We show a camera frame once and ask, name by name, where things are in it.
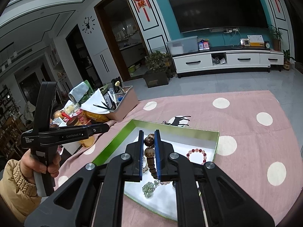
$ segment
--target tan puffer jacket sleeve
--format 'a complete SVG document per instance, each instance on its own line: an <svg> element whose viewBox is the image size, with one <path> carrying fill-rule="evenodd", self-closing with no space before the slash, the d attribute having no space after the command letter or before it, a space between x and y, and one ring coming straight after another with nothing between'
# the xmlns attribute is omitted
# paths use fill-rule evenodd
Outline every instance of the tan puffer jacket sleeve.
<svg viewBox="0 0 303 227"><path fill-rule="evenodd" d="M29 183L23 177L20 162L13 159L5 166L3 178L0 181L0 194L21 223L24 223L26 217L41 202L41 197L37 196L36 185Z"/></svg>

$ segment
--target deer pattern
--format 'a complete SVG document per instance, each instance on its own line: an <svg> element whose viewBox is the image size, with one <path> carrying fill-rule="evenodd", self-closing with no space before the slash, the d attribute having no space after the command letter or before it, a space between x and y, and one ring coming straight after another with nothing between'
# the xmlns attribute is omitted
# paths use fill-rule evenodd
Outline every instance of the deer pattern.
<svg viewBox="0 0 303 227"><path fill-rule="evenodd" d="M188 124L180 124L180 121L181 120L188 120L190 121L189 119L186 119L187 117L191 117L191 116L183 116L183 117L176 117L175 116L175 119L173 120L172 123L167 123L165 120L162 121L162 124L165 124L165 125L173 125L173 126L188 126Z"/></svg>

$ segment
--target drawer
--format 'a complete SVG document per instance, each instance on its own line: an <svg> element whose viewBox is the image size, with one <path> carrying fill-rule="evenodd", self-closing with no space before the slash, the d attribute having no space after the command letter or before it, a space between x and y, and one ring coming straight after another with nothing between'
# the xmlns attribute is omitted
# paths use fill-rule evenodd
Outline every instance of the drawer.
<svg viewBox="0 0 303 227"><path fill-rule="evenodd" d="M227 65L257 65L260 64L259 53L226 54Z"/></svg>
<svg viewBox="0 0 303 227"><path fill-rule="evenodd" d="M283 65L284 56L282 54L260 54L261 65Z"/></svg>
<svg viewBox="0 0 303 227"><path fill-rule="evenodd" d="M212 66L210 54L193 55L174 59L177 71L200 71L203 67Z"/></svg>

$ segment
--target hand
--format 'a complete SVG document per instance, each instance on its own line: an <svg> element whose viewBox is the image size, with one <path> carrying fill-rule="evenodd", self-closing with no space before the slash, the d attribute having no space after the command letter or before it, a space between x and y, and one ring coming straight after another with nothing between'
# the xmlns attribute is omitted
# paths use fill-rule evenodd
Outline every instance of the hand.
<svg viewBox="0 0 303 227"><path fill-rule="evenodd" d="M52 177L58 177L59 175L59 162L61 160L61 156L57 152L53 163L47 167L47 171L51 174ZM29 183L35 184L34 179L34 171L39 173L46 173L46 165L41 162L35 160L31 157L30 149L26 151L26 153L22 156L20 160L20 170L22 175L26 178Z"/></svg>

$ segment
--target television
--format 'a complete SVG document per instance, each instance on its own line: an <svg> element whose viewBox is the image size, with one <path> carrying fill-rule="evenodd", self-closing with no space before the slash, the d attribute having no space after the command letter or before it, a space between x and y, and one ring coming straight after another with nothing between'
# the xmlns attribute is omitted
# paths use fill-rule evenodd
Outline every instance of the television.
<svg viewBox="0 0 303 227"><path fill-rule="evenodd" d="M169 0L181 33L210 29L268 28L260 0Z"/></svg>

